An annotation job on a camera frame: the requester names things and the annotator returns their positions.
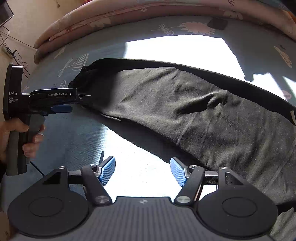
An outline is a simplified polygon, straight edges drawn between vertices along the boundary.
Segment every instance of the monitor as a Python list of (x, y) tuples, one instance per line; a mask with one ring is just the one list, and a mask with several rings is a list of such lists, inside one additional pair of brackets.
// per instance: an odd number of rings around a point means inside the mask
[(0, 0), (0, 27), (14, 16), (6, 1)]

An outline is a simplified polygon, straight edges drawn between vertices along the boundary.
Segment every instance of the round black pad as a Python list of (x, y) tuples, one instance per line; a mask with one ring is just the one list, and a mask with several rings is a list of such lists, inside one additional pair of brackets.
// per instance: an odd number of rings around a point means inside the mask
[(224, 212), (234, 217), (248, 217), (257, 211), (256, 204), (246, 198), (232, 197), (222, 203)]
[(277, 207), (253, 187), (221, 188), (203, 197), (198, 214), (215, 233), (232, 238), (261, 236), (270, 231)]
[(29, 210), (35, 216), (50, 217), (63, 210), (63, 201), (55, 197), (37, 198), (30, 203)]
[(55, 185), (25, 191), (8, 208), (10, 223), (26, 236), (51, 237), (77, 227), (89, 213), (78, 193)]

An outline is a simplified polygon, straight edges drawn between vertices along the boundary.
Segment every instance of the wall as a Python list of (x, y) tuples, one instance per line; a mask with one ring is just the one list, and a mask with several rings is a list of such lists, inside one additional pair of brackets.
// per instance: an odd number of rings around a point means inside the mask
[[(57, 7), (55, 0), (7, 0), (10, 8), (14, 13), (14, 17), (11, 18), (4, 26), (9, 29), (10, 36), (21, 40), (22, 42), (33, 46), (35, 40), (40, 34), (54, 21), (58, 20), (68, 12), (81, 6), (83, 0), (57, 0), (60, 7)], [(7, 30), (3, 27), (0, 31), (7, 33)], [(34, 64), (35, 49), (26, 46), (12, 38), (6, 40), (9, 48), (14, 51), (18, 50), (24, 62), (28, 63), (27, 70), (31, 73), (36, 68)], [(6, 69), (9, 63), (13, 59), (10, 59), (5, 53), (0, 50), (0, 107), (3, 105), (3, 90), (6, 76)], [(26, 82), (26, 77), (23, 75), (23, 83)], [(3, 115), (0, 113), (0, 121), (2, 121)]]

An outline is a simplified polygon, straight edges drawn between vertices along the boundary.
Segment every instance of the bed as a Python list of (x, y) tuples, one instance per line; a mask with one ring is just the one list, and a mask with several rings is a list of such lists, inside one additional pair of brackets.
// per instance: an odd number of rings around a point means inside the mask
[[(28, 81), (23, 80), (22, 91), (65, 88), (83, 66), (97, 59), (133, 58), (224, 74), (296, 106), (294, 15), (281, 2), (264, 2), (114, 0), (107, 4), (93, 0), (53, 23), (36, 41), (38, 66)], [(76, 170), (98, 163), (104, 150), (117, 162), (106, 185), (113, 200), (116, 196), (174, 198), (180, 187), (168, 162), (173, 156), (191, 157), (152, 133), (143, 139), (140, 126), (125, 123), (125, 127), (79, 106), (72, 113), (50, 115), (35, 164), (44, 173), (58, 166)], [(40, 178), (32, 166), (23, 175), (5, 177), (4, 210)], [(71, 189), (83, 194), (80, 186)]]

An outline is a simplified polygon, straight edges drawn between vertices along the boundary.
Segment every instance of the power strip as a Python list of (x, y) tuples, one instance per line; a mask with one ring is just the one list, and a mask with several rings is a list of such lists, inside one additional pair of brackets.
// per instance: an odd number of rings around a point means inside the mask
[(2, 46), (1, 50), (2, 52), (6, 53), (9, 58), (13, 58), (13, 53), (10, 50), (10, 48), (6, 48), (5, 46)]

